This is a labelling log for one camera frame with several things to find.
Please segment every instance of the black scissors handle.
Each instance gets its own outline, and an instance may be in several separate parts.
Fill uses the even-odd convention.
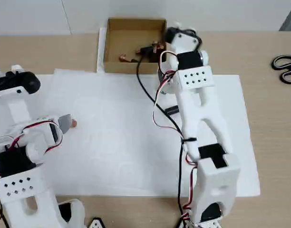
[[[278,61],[285,59],[285,60],[290,60],[289,63],[283,64],[283,65],[278,65]],[[280,75],[280,80],[283,83],[286,84],[291,84],[291,80],[286,79],[287,76],[291,75],[291,56],[290,55],[282,55],[282,56],[277,56],[276,58],[274,58],[271,62],[271,67],[274,70],[284,70],[287,69],[288,71],[282,73]]]

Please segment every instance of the wooden table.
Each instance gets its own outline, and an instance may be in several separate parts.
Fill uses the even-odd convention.
[[[200,32],[215,74],[239,74],[261,182],[261,196],[239,198],[225,228],[291,226],[291,85],[270,68],[291,54],[291,32]],[[0,68],[20,63],[35,73],[54,68],[95,70],[97,35],[0,37]],[[63,201],[72,197],[59,197]],[[172,228],[176,199],[78,197],[86,222],[102,217],[107,228]]]

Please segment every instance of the white wall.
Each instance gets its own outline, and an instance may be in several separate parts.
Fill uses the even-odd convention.
[[[110,16],[162,17],[198,30],[278,30],[290,10],[291,0],[0,0],[0,35],[97,32]]]

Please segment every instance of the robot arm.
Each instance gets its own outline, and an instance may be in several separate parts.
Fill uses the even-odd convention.
[[[42,161],[77,123],[70,115],[32,120],[26,100],[39,88],[37,77],[18,65],[5,76],[0,72],[0,108],[6,107],[14,122],[0,137],[0,202],[13,228],[85,228],[82,203],[57,203]],[[37,210],[29,208],[29,197]]]
[[[217,144],[203,147],[199,147],[197,140],[184,143],[184,149],[197,164],[193,200],[185,207],[184,219],[192,227],[196,224],[210,227],[218,224],[218,220],[226,216],[233,206],[240,166],[220,111],[208,55],[199,50],[201,39],[194,30],[169,28],[166,41],[171,44],[176,56],[170,56],[161,68],[177,70],[166,90],[175,93],[184,138],[197,138],[199,123],[204,121],[217,139]],[[199,94],[200,105],[195,104],[195,93]]]

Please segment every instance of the cardboard box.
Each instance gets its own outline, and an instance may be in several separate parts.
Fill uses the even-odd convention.
[[[135,74],[137,63],[119,61],[121,54],[127,58],[140,59],[137,49],[149,46],[153,41],[164,40],[165,19],[109,18],[104,53],[104,68],[107,73]],[[141,74],[156,74],[157,63],[143,61]]]

